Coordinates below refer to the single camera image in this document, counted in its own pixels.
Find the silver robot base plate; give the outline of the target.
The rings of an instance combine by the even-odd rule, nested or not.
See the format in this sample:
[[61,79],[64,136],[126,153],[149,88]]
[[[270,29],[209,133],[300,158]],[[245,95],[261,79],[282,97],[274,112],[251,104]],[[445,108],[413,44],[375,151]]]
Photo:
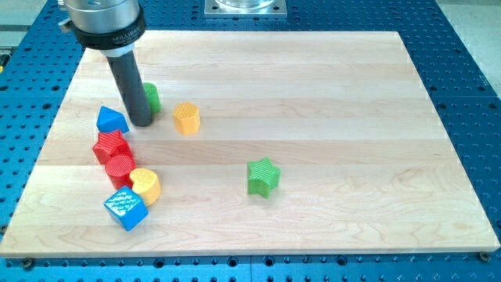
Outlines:
[[205,0],[205,18],[286,18],[286,0]]

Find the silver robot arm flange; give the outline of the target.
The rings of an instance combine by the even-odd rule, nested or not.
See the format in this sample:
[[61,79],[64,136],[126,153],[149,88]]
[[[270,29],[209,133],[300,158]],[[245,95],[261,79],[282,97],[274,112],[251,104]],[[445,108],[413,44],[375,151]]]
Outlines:
[[118,58],[131,52],[145,33],[144,11],[138,0],[58,0],[69,18],[59,23],[85,48]]

